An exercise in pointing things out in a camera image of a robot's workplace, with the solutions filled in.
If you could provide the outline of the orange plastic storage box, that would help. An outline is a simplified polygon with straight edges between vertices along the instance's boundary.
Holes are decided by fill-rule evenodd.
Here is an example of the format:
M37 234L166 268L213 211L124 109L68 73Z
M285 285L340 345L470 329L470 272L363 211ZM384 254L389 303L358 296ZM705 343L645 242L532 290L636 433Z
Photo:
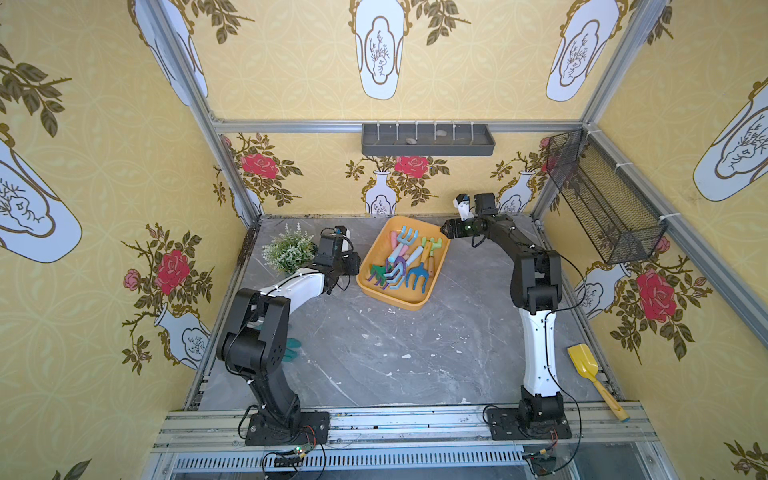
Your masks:
M420 310L429 300L450 240L438 226L396 216L369 249L356 280L363 292L391 306Z

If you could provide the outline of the purple rake pink handle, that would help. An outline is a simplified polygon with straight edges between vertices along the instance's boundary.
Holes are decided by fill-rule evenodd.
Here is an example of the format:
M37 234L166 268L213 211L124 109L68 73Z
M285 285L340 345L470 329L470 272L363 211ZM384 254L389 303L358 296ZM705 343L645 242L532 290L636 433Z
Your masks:
M370 268L371 275L368 278L368 281L373 282L375 286L378 286L381 289L389 288L385 287L385 274L390 272L394 266L395 262L388 263L387 261L384 265L372 265Z

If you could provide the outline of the light blue hand rake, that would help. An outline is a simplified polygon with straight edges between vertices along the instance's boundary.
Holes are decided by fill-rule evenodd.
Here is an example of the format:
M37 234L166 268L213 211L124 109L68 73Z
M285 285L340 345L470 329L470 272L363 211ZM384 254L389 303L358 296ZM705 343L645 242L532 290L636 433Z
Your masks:
M396 236L396 246L393 248L392 253L387 257L388 263L394 263L398 256L405 254L411 245L419 237L419 231L403 226Z
M421 253L421 247L422 243L408 256L407 259L404 257L397 257L395 260L395 266L390 272L385 274L385 287L399 289L403 285L406 279L407 271L413 265L411 257L415 256L418 258Z

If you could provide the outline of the blue cultivator yellow handle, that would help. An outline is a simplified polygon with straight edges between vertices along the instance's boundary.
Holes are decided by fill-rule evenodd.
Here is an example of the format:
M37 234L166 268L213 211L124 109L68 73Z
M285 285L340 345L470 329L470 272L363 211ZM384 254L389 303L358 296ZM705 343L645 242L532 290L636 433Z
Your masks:
M406 286L410 287L412 290L416 290L417 285L420 280L423 280L424 283L427 283L427 280L429 278L429 273L426 268L426 263L429 258L429 254L432 250L433 241L432 240L425 240L421 247L421 253L418 258L415 256L411 257L411 260L413 262L413 267L410 268L406 275ZM422 292L426 291L426 285L422 286Z

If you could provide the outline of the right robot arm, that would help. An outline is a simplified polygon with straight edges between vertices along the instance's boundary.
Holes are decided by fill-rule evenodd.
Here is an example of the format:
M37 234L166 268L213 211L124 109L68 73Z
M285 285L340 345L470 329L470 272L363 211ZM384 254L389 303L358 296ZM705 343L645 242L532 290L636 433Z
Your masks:
M449 219L441 232L451 239L481 236L513 261L510 297L522 320L526 358L518 422L525 428L559 422L564 400L556 375L554 327L562 300L561 256L536 245L507 216Z

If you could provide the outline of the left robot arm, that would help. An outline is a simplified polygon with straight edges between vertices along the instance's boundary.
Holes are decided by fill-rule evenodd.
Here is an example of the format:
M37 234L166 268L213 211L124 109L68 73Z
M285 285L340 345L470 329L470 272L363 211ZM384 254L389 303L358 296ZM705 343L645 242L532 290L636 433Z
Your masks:
M261 411L283 428L296 426L300 400L282 370L288 348L290 314L329 294L343 276L359 273L361 259L344 226L321 232L314 259L285 280L261 290L239 290L216 346L225 369L243 380Z

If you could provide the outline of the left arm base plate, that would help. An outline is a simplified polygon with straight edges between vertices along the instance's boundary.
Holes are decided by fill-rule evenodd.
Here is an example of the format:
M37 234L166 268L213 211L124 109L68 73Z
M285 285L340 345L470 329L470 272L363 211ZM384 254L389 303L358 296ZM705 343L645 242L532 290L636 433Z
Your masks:
M327 411L302 411L283 423L266 412L259 412L249 417L244 440L246 446L318 445L327 443L329 431Z

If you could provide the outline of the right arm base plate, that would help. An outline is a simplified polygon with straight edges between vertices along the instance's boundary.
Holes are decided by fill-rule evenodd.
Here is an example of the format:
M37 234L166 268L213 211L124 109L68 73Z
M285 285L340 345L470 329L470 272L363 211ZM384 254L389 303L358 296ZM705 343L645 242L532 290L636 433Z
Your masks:
M518 408L486 405L481 414L494 441L572 439L573 433L565 418L524 420Z

